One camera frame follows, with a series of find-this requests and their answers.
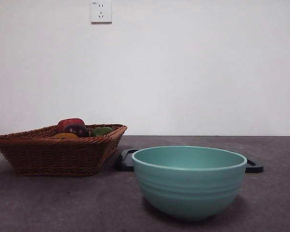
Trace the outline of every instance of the mint green bowl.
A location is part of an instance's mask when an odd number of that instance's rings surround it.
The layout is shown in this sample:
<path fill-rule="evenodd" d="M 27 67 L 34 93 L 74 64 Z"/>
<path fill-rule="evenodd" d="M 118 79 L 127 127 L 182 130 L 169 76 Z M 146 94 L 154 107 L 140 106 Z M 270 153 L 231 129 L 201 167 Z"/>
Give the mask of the mint green bowl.
<path fill-rule="evenodd" d="M 201 220 L 226 209 L 242 185 L 247 159 L 227 150 L 159 146 L 132 155 L 145 198 L 160 211 Z"/>

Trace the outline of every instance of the wall socket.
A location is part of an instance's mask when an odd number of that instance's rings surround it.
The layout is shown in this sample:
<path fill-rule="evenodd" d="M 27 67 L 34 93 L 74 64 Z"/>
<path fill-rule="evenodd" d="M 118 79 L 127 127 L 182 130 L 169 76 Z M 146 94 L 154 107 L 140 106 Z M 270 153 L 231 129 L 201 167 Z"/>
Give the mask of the wall socket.
<path fill-rule="evenodd" d="M 91 23 L 112 22 L 112 1 L 97 0 L 91 2 Z"/>

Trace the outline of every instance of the gray countertop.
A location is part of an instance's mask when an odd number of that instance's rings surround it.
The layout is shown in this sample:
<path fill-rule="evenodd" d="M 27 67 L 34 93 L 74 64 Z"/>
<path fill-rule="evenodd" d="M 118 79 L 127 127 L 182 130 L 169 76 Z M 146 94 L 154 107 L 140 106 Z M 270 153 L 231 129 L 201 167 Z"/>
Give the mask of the gray countertop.
<path fill-rule="evenodd" d="M 143 197 L 133 172 L 113 165 L 125 149 L 197 145 L 258 160 L 235 201 L 203 221 L 168 217 Z M 90 177 L 16 176 L 0 153 L 0 232 L 290 232 L 290 137 L 123 136 Z"/>

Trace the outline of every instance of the yellow fruit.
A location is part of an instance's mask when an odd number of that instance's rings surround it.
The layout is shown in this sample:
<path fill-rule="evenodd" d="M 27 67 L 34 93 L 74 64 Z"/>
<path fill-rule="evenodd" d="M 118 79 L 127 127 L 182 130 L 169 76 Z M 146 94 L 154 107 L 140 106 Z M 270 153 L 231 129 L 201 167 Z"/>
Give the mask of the yellow fruit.
<path fill-rule="evenodd" d="M 76 134 L 72 134 L 72 133 L 60 133 L 60 134 L 54 135 L 53 138 L 66 139 L 66 138 L 78 138 L 78 137 Z"/>

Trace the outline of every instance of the woven basket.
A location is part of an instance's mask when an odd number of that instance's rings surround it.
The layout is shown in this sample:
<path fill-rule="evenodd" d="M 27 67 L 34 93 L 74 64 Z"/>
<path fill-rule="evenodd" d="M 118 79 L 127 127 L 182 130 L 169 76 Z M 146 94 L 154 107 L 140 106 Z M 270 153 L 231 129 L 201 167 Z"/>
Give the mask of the woven basket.
<path fill-rule="evenodd" d="M 110 127 L 107 135 L 88 138 L 52 138 L 57 125 L 0 135 L 0 152 L 18 175 L 90 176 L 99 172 L 116 150 L 127 129 L 120 124 L 86 125 L 88 130 Z"/>

